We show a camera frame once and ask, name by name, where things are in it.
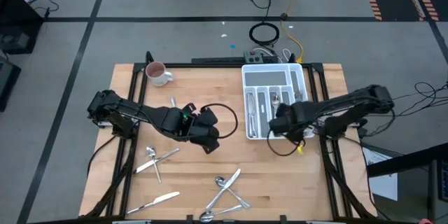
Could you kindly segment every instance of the concrete floor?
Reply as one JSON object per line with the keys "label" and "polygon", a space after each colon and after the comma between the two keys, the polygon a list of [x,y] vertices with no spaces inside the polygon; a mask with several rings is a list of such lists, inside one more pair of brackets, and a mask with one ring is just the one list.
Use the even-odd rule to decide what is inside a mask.
{"label": "concrete floor", "polygon": [[[53,0],[61,7],[51,17],[90,17],[95,0]],[[272,2],[270,16],[284,12],[289,0]],[[35,6],[46,6],[45,1]],[[102,0],[99,17],[263,16],[249,0]],[[373,17],[368,0],[295,0],[291,16]],[[48,166],[28,222],[75,218],[85,187],[85,172],[98,129],[86,118],[92,96],[108,88],[113,65],[142,62],[147,50],[163,62],[189,62],[192,57],[240,56],[254,44],[247,36],[254,22],[97,22],[57,133]],[[85,33],[85,22],[45,23],[30,55],[10,59],[22,68],[10,103],[0,113],[0,218],[16,223],[36,166],[46,144],[70,70]],[[439,22],[442,35],[448,24]],[[393,97],[414,92],[426,81],[440,87],[447,81],[447,63],[425,22],[287,22],[289,32],[304,46],[305,62],[341,63],[349,90],[376,83]],[[270,36],[271,31],[258,31]],[[295,44],[283,33],[278,50]],[[418,97],[396,102],[396,111]],[[399,118],[366,141],[401,153],[447,142],[448,107],[430,108]],[[369,129],[385,119],[373,118]],[[380,209],[394,216],[426,215],[426,175],[409,171],[399,176],[399,202],[377,198]],[[437,206],[439,216],[448,206]],[[446,223],[448,218],[441,219]]]}

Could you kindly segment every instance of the wooden table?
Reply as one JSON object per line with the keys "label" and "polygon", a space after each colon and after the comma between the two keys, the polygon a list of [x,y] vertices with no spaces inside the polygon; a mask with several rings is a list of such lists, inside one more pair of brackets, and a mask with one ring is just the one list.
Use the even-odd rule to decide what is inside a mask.
{"label": "wooden table", "polygon": [[[124,98],[128,94],[132,67],[132,64],[117,64],[113,72],[111,89]],[[346,94],[347,87],[341,65],[324,64],[324,69],[330,98]],[[200,146],[168,139],[157,133],[151,125],[142,123],[134,169],[149,161],[146,156],[146,146],[154,146],[157,156],[175,148],[181,150],[158,164],[162,184],[158,184],[154,168],[133,175],[128,209],[152,202],[156,197],[166,193],[179,191],[181,194],[174,199],[132,214],[129,218],[185,220],[188,214],[193,214],[194,219],[198,219],[204,212],[205,206],[218,192],[215,177],[223,176],[228,179],[238,168],[241,168],[241,175],[232,185],[232,189],[251,205],[251,209],[227,213],[220,218],[267,221],[278,220],[280,215],[285,214],[289,221],[332,220],[317,137],[307,140],[304,155],[296,153],[289,157],[276,156],[267,147],[266,141],[248,140],[245,136],[240,68],[169,69],[169,71],[175,75],[176,80],[164,87],[153,87],[148,83],[144,104],[153,107],[171,106],[171,96],[175,96],[179,107],[189,102],[193,102],[197,108],[212,102],[224,103],[236,111],[239,119],[238,130],[231,137],[219,140],[220,147],[212,154],[206,155]],[[320,83],[316,86],[319,100],[322,100]],[[311,97],[308,80],[307,90],[308,96]],[[139,91],[136,90],[135,101],[138,95]],[[211,109],[219,119],[217,128],[221,134],[227,134],[235,126],[232,114],[220,107]],[[356,139],[356,131],[349,129],[347,136]],[[96,148],[110,137],[110,129],[101,129]],[[272,145],[283,152],[292,148],[287,140],[273,141]],[[110,185],[117,147],[118,140],[101,150],[94,159],[85,187],[80,215],[91,210]],[[369,200],[365,163],[360,147],[343,139],[339,141],[339,147],[347,185],[365,208],[376,215],[375,208]],[[123,192],[122,186],[123,183],[117,192],[114,213],[118,213]],[[335,191],[339,214],[343,216],[342,198],[336,183]],[[214,211],[236,204],[238,201],[226,192],[218,201]]]}

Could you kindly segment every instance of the mug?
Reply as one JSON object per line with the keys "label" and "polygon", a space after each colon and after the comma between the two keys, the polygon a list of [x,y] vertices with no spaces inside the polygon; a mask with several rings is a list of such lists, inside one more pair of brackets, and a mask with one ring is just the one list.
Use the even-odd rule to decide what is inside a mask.
{"label": "mug", "polygon": [[156,87],[161,87],[168,83],[168,81],[174,81],[172,73],[167,71],[165,65],[161,62],[151,62],[145,68],[145,74],[149,81]]}

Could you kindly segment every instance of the silver cutlery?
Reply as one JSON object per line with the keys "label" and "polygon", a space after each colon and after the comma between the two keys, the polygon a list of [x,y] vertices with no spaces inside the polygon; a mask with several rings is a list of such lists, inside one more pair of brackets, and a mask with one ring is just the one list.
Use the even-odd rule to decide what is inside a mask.
{"label": "silver cutlery", "polygon": [[162,157],[159,157],[159,158],[157,158],[155,160],[151,160],[151,161],[148,161],[148,162],[142,164],[141,166],[137,167],[137,169],[134,170],[134,174],[138,174],[139,172],[142,172],[143,170],[145,170],[145,169],[151,167],[152,165],[154,165],[155,163],[160,162],[161,160],[164,160],[165,158],[168,158],[168,157],[172,156],[173,154],[175,154],[178,151],[180,151],[180,149],[176,148],[176,149],[174,149],[174,150],[164,154]]}
{"label": "silver cutlery", "polygon": [[272,95],[272,97],[271,97],[271,105],[274,108],[274,118],[276,118],[275,114],[277,114],[277,109],[280,106],[280,97],[279,97],[279,95],[277,93]]}
{"label": "silver cutlery", "polygon": [[231,212],[231,211],[239,211],[239,210],[242,210],[242,209],[243,209],[242,205],[237,205],[237,206],[230,207],[229,209],[224,209],[222,211],[217,211],[216,213],[214,213],[212,211],[206,211],[205,213],[201,214],[201,216],[199,217],[199,221],[202,222],[202,223],[209,223],[218,214],[225,214],[225,213],[228,213],[228,212]]}
{"label": "silver cutlery", "polygon": [[294,100],[296,102],[301,102],[303,101],[303,94],[300,90],[294,90]]}
{"label": "silver cutlery", "polygon": [[173,108],[177,107],[177,105],[176,105],[176,98],[174,98],[174,97],[171,97],[171,107],[173,107]]}
{"label": "silver cutlery", "polygon": [[232,178],[230,178],[225,184],[224,186],[221,188],[221,190],[218,192],[217,196],[215,196],[211,202],[206,206],[205,211],[206,212],[210,212],[211,209],[213,208],[213,206],[216,204],[216,202],[219,200],[219,198],[221,197],[221,195],[227,190],[227,188],[229,188],[233,182],[235,182],[235,180],[237,180],[239,173],[241,172],[241,169],[238,169],[233,175]]}
{"label": "silver cutlery", "polygon": [[247,93],[247,106],[249,115],[249,137],[257,137],[255,127],[255,97],[252,93]]}
{"label": "silver cutlery", "polygon": [[[224,185],[225,185],[225,183],[227,183],[227,181],[226,181],[223,177],[220,177],[220,176],[217,176],[217,177],[215,178],[215,182],[216,182],[216,185],[219,186],[219,188],[223,188]],[[227,190],[229,191],[229,193],[231,193],[231,194],[233,195],[233,197],[237,198],[237,200],[239,201],[239,203],[240,203],[245,209],[250,209],[250,208],[251,208],[251,205],[249,205],[249,203],[245,202],[245,201],[244,201],[242,198],[240,198],[236,193],[234,193],[234,192],[232,191],[232,189],[227,188]]]}
{"label": "silver cutlery", "polygon": [[152,159],[154,161],[155,173],[157,174],[157,180],[159,181],[159,183],[162,183],[162,179],[160,179],[159,169],[157,168],[157,162],[155,161],[155,148],[152,146],[147,146],[146,154],[148,156],[152,157]]}
{"label": "silver cutlery", "polygon": [[149,203],[149,204],[145,204],[145,205],[140,206],[140,207],[138,207],[138,208],[136,208],[136,209],[133,209],[133,210],[131,210],[131,211],[128,211],[127,214],[133,214],[133,213],[138,212],[138,211],[141,211],[141,210],[143,210],[143,209],[145,209],[145,208],[152,207],[152,206],[154,206],[155,204],[159,204],[159,203],[161,203],[161,202],[163,202],[163,201],[165,201],[165,200],[169,200],[169,199],[171,199],[171,198],[173,198],[173,197],[175,197],[175,196],[177,196],[177,195],[180,195],[180,192],[171,192],[171,193],[168,193],[168,194],[166,194],[166,195],[162,195],[162,196],[160,196],[160,197],[155,198],[154,201],[151,202],[151,203]]}

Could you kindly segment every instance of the butter knife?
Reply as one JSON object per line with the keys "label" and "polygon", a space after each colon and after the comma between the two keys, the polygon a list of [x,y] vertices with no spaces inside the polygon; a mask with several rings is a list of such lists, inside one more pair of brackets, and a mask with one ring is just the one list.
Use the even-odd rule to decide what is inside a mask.
{"label": "butter knife", "polygon": [[176,149],[164,154],[162,157],[159,157],[155,160],[148,161],[148,162],[142,164],[141,166],[137,167],[137,169],[135,169],[133,173],[138,174],[139,172],[143,171],[144,169],[147,169],[147,168],[151,167],[152,165],[154,165],[154,163],[159,162],[165,158],[168,158],[169,156],[175,154],[178,151],[180,151],[180,149],[176,148]]}
{"label": "butter knife", "polygon": [[255,97],[252,93],[247,93],[247,106],[249,115],[249,137],[257,137],[255,131]]}
{"label": "butter knife", "polygon": [[166,195],[162,195],[160,197],[156,197],[153,202],[151,202],[149,204],[145,204],[143,206],[140,206],[139,208],[133,209],[131,211],[128,211],[126,214],[128,214],[128,215],[129,214],[133,214],[133,213],[141,211],[141,210],[143,210],[145,208],[152,207],[155,204],[159,204],[159,203],[161,203],[161,202],[163,202],[165,200],[169,200],[169,199],[171,199],[171,198],[173,198],[173,197],[175,197],[177,195],[180,195],[180,194],[181,194],[180,192],[171,192],[171,193],[167,193]]}
{"label": "butter knife", "polygon": [[238,169],[232,177],[224,184],[224,186],[221,188],[221,190],[218,192],[217,196],[215,196],[211,202],[205,207],[205,211],[211,211],[213,206],[217,203],[221,195],[238,179],[239,174],[241,173],[241,169]]}

